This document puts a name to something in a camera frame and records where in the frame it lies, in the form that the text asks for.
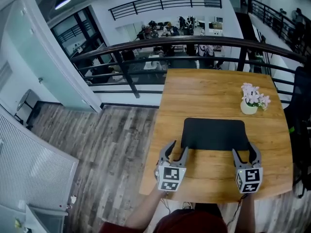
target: ceiling light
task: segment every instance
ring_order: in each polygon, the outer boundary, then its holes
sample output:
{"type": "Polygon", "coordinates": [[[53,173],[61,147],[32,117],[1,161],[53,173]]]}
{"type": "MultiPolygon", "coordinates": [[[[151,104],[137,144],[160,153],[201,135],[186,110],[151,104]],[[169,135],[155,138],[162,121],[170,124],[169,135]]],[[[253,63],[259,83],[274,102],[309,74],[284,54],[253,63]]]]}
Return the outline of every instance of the ceiling light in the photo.
{"type": "Polygon", "coordinates": [[[67,3],[69,3],[71,0],[57,0],[55,4],[55,10],[58,10],[59,8],[63,7],[67,3]]]}

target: white cube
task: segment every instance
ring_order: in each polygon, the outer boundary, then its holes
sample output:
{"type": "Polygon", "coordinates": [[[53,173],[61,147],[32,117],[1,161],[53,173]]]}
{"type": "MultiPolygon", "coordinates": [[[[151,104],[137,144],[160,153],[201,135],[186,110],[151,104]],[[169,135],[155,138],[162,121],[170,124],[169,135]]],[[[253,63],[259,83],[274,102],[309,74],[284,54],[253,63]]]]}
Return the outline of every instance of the white cube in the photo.
{"type": "Polygon", "coordinates": [[[157,188],[162,191],[177,191],[185,173],[184,167],[159,166],[157,188]]]}
{"type": "Polygon", "coordinates": [[[262,182],[262,172],[262,167],[238,169],[235,180],[240,193],[257,192],[262,182]]]}

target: red shirt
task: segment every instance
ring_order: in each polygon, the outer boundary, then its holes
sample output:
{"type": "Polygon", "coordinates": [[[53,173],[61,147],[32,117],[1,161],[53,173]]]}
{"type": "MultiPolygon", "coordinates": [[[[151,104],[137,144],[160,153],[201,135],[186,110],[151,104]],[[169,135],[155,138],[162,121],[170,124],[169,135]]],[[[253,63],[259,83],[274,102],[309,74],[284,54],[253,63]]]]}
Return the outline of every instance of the red shirt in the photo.
{"type": "MultiPolygon", "coordinates": [[[[157,224],[154,233],[227,233],[224,221],[203,211],[176,210],[163,217],[157,224]]],[[[104,223],[99,233],[143,233],[144,230],[133,230],[112,223],[104,223]]]]}

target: door frame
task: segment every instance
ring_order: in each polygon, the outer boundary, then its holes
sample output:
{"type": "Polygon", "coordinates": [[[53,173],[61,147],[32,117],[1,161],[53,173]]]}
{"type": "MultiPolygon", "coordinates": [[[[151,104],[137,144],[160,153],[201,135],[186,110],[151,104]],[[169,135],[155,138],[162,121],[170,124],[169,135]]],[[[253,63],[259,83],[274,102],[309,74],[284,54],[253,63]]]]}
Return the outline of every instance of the door frame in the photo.
{"type": "MultiPolygon", "coordinates": [[[[0,10],[14,0],[5,0],[0,3],[0,10]]],[[[99,113],[102,109],[101,101],[96,94],[90,89],[87,83],[76,71],[66,54],[59,46],[57,40],[49,29],[43,15],[35,0],[21,0],[26,13],[29,16],[30,23],[47,54],[51,57],[55,66],[61,71],[66,80],[81,96],[82,100],[88,104],[94,112],[99,113]]]]}

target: black pad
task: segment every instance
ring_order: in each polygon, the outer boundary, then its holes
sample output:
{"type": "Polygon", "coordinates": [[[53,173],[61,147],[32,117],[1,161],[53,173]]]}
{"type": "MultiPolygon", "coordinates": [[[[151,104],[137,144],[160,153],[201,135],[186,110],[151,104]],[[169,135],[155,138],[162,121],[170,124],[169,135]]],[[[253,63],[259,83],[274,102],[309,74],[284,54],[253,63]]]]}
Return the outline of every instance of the black pad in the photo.
{"type": "Polygon", "coordinates": [[[186,118],[181,148],[196,150],[248,150],[245,125],[240,120],[186,118]]]}

